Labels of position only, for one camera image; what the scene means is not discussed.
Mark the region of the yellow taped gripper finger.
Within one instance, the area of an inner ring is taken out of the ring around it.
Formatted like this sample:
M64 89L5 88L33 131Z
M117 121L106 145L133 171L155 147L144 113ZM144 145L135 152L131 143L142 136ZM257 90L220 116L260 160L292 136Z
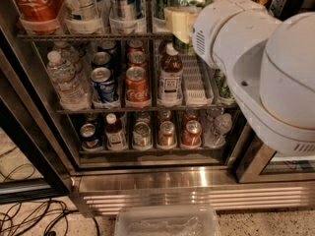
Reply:
M201 7L196 6L165 7L165 25L180 41L188 44L190 42L189 32L201 10Z

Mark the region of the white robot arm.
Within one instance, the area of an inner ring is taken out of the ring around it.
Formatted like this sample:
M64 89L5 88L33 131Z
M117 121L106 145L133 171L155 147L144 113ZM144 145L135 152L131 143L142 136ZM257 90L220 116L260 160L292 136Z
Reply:
M315 153L315 13L285 21L251 0L164 9L166 27L228 87L260 140L287 156Z

